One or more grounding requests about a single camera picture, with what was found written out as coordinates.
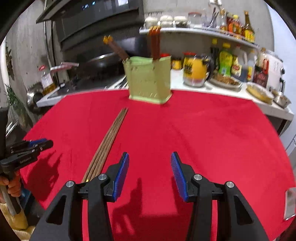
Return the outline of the person left hand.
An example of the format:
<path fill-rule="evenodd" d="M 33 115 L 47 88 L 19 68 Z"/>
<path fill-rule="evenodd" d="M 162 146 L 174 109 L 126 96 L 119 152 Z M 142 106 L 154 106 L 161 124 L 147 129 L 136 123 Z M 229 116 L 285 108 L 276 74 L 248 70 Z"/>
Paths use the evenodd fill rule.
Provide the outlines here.
<path fill-rule="evenodd" d="M 15 176 L 12 180 L 8 180 L 8 178 L 1 176 L 1 185 L 8 187 L 8 194 L 12 197 L 20 197 L 21 195 L 21 176 L 20 172 L 16 171 Z"/>

